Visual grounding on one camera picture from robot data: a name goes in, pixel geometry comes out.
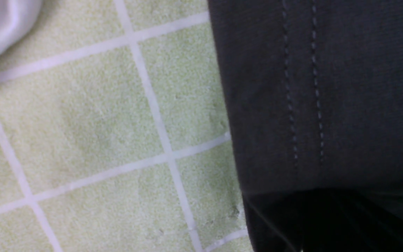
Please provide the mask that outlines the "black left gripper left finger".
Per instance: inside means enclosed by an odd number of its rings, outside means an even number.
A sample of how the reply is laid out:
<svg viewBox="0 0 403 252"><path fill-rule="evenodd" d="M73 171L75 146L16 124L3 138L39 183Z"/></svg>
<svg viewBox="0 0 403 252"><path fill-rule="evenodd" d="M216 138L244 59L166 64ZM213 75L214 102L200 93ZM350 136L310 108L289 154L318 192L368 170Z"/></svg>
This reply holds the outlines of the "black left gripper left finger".
<svg viewBox="0 0 403 252"><path fill-rule="evenodd" d="M308 207L311 191L244 193L243 204L256 252L312 252Z"/></svg>

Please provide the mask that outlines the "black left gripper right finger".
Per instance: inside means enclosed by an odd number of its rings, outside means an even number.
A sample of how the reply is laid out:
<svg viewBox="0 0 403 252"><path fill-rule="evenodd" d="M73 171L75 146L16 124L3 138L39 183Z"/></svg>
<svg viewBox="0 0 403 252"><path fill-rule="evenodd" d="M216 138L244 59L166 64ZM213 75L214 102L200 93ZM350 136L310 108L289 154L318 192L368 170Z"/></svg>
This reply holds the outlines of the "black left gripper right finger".
<svg viewBox="0 0 403 252"><path fill-rule="evenodd" d="M403 220L346 190L317 190L315 252L403 252Z"/></svg>

